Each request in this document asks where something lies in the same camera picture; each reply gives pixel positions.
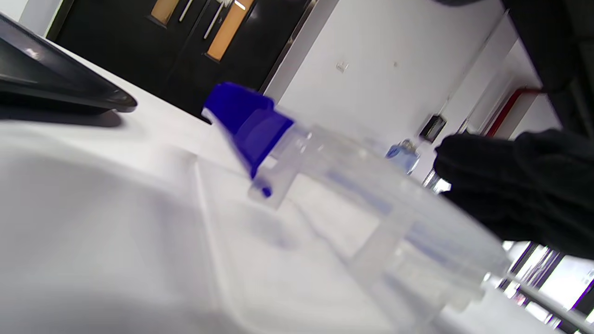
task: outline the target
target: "blue lid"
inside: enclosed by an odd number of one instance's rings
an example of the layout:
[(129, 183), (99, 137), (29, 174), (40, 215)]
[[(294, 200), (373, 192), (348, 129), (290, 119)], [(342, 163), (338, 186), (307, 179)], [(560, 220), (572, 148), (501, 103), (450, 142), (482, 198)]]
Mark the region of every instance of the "blue lid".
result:
[(274, 110), (274, 101), (233, 83), (217, 85), (204, 107), (228, 130), (253, 179), (264, 158), (295, 123)]

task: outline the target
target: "red pipe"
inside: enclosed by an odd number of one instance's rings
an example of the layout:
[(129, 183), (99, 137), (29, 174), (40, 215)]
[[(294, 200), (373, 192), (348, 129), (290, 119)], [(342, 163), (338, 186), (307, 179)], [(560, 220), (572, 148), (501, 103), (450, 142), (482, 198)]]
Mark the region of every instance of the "red pipe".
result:
[(520, 96), (522, 96), (524, 94), (540, 94), (540, 93), (542, 93), (542, 90), (535, 89), (535, 88), (516, 89), (516, 91), (511, 95), (510, 99), (507, 100), (507, 102), (503, 106), (503, 109), (501, 110), (501, 112), (497, 115), (497, 117), (495, 117), (495, 121), (493, 121), (493, 124), (491, 125), (491, 127), (489, 128), (489, 131), (487, 131), (485, 136), (487, 136), (487, 137), (495, 136), (495, 134), (497, 133), (497, 130), (499, 130), (499, 127), (501, 126), (501, 124), (503, 124), (503, 121), (505, 120), (507, 115), (510, 113), (512, 108), (514, 108), (514, 105), (516, 105), (516, 102), (518, 101)]

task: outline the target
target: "door handle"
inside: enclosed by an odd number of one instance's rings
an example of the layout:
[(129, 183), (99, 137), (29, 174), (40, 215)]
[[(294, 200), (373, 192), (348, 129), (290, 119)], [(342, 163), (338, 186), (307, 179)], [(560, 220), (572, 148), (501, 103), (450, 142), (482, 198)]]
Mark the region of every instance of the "door handle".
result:
[(219, 18), (219, 15), (221, 14), (221, 11), (223, 10), (223, 7), (225, 6), (224, 2), (221, 2), (221, 4), (219, 5), (219, 9), (217, 10), (217, 14), (214, 15), (213, 20), (210, 22), (210, 25), (208, 26), (208, 29), (206, 30), (206, 33), (204, 34), (204, 39), (207, 39), (208, 36), (210, 35), (210, 31), (213, 29), (215, 22), (217, 21), (217, 19)]
[(184, 11), (182, 12), (182, 14), (179, 16), (179, 21), (183, 21), (185, 18), (185, 15), (188, 13), (188, 9), (190, 8), (190, 6), (192, 5), (192, 2), (194, 2), (194, 0), (189, 0), (188, 4), (186, 5), (186, 8), (184, 8)]

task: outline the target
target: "wall switch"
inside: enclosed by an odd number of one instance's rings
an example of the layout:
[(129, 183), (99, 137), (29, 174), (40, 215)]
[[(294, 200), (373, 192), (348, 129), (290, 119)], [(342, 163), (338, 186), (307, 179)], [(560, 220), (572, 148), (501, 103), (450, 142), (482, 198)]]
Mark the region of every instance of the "wall switch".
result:
[(341, 61), (338, 64), (336, 64), (336, 69), (339, 70), (341, 73), (344, 73), (347, 68), (349, 68), (349, 63), (347, 63), (346, 61)]

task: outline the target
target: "white wall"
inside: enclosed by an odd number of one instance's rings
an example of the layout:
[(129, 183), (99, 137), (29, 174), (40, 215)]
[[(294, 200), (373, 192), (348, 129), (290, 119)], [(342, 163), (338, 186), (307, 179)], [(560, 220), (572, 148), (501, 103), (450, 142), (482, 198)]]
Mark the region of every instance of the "white wall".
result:
[[(468, 116), (517, 40), (506, 21), (463, 73), (502, 14), (498, 0), (458, 8), (431, 0), (340, 0), (279, 105), (358, 139), (372, 136), (387, 150), (416, 138), (468, 74), (444, 111), (443, 138)], [(338, 62), (348, 63), (344, 73)], [(429, 172), (434, 146), (419, 148), (413, 176)]]
[(510, 138), (514, 139), (525, 131), (540, 132), (550, 128), (560, 129), (561, 122), (559, 122), (548, 97), (539, 95), (526, 111)]
[(0, 0), (0, 12), (18, 21), (26, 5), (27, 0)]
[(63, 0), (29, 0), (19, 23), (32, 32), (45, 36)]

